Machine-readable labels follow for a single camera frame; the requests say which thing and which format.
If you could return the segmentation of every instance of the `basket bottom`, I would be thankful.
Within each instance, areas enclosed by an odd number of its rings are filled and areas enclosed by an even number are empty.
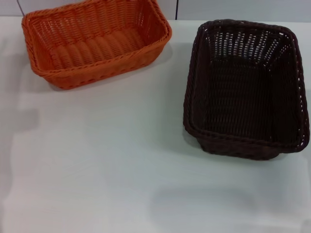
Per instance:
[[[201,129],[273,140],[271,76],[244,59],[213,61],[208,79],[198,79],[193,120]]]
[[[126,29],[58,46],[51,51],[51,57],[55,69],[65,69],[112,59],[144,46],[145,43],[136,29]]]

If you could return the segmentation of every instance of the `white wall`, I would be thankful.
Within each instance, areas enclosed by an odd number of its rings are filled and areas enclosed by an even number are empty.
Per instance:
[[[179,0],[178,19],[311,22],[311,0]]]
[[[79,2],[81,0],[19,0],[24,13],[31,11],[58,7],[64,4]],[[167,19],[175,19],[177,0],[158,0],[158,3]],[[0,16],[21,15],[16,0],[0,0]]]

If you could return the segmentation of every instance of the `basket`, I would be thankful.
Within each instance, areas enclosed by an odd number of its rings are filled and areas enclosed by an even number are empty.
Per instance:
[[[71,89],[149,65],[172,30],[156,0],[87,0],[27,14],[34,73]]]
[[[209,153],[269,160],[310,138],[301,55],[289,29],[216,20],[198,29],[185,129]]]

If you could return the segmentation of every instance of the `basket weave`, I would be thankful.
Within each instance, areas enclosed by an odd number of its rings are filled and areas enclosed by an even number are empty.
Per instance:
[[[310,138],[309,116],[295,34],[230,19],[201,25],[184,125],[209,153],[268,160],[303,150]]]
[[[27,14],[34,73],[71,89],[147,66],[172,30],[156,0],[87,0]]]

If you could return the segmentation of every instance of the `white table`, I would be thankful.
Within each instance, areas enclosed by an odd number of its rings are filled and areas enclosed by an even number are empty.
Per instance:
[[[202,21],[170,21],[150,66],[70,91],[31,71],[20,23],[0,17],[1,233],[311,232],[311,146],[254,162],[184,131]],[[275,24],[298,37],[311,103],[311,23]]]

